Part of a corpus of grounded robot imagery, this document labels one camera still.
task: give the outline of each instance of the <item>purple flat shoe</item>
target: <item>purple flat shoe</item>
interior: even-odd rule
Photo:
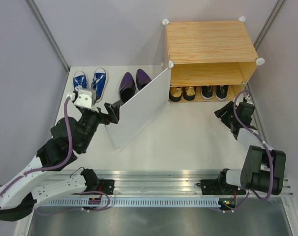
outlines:
[[[138,69],[136,74],[137,88],[141,90],[144,88],[144,86],[146,86],[150,82],[151,82],[151,78],[149,77],[149,75],[147,75],[147,73],[144,72],[142,69]]]
[[[119,86],[119,98],[122,103],[124,104],[132,98],[135,95],[135,91],[136,86],[133,76],[129,72],[126,72]]]

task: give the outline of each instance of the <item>wooden shelf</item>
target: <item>wooden shelf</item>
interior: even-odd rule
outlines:
[[[235,96],[236,95],[233,92],[232,86],[229,86],[227,98],[225,100],[222,100],[222,101],[232,101],[235,98]],[[187,101],[183,98],[183,96],[182,96],[182,99],[180,100],[180,102],[204,102],[204,101],[205,102],[206,101],[219,101],[216,98],[216,86],[213,86],[212,98],[211,99],[208,99],[208,100],[203,99],[202,94],[201,94],[201,87],[198,86],[197,89],[196,89],[196,96],[195,96],[195,99],[193,101]]]
[[[175,64],[248,62],[258,56],[244,24],[235,21],[171,22],[166,27]]]
[[[238,63],[177,64],[172,68],[171,86],[239,85],[243,76]]]

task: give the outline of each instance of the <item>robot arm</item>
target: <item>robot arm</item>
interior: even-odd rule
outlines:
[[[242,189],[251,189],[267,193],[270,183],[270,170],[273,170],[271,194],[278,195],[282,190],[285,172],[286,154],[274,150],[271,146],[257,137],[257,129],[251,125],[255,106],[246,99],[240,102],[234,113],[234,102],[229,102],[222,109],[214,112],[215,115],[230,129],[236,140],[241,142],[248,150],[242,169],[224,169],[219,177],[214,180],[201,180],[204,195],[230,195],[234,191],[245,194]],[[267,147],[271,157],[272,166],[269,164]]]
[[[104,114],[100,108],[94,107],[95,92],[80,89],[78,93],[68,96],[82,113],[79,121],[68,118],[72,149],[77,154],[85,153],[99,124],[118,123],[120,102],[113,105],[105,103],[108,114]],[[11,181],[0,186],[0,220],[16,221],[52,199],[97,190],[99,180],[90,169],[84,169],[80,175],[67,180],[38,187],[47,177],[77,160],[74,152],[69,152],[65,118],[57,122],[51,133],[52,138],[37,151],[32,161]]]

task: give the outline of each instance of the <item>black and tan shoe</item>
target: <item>black and tan shoe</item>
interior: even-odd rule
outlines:
[[[182,98],[182,87],[170,87],[169,99],[172,102],[179,102]]]
[[[196,96],[196,86],[183,87],[183,98],[187,101],[193,101]]]

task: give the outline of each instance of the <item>metal floor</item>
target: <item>metal floor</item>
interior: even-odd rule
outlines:
[[[41,207],[42,213],[59,212]],[[209,208],[113,207],[102,212],[34,214],[29,236],[290,236],[281,200],[248,201],[235,213]]]

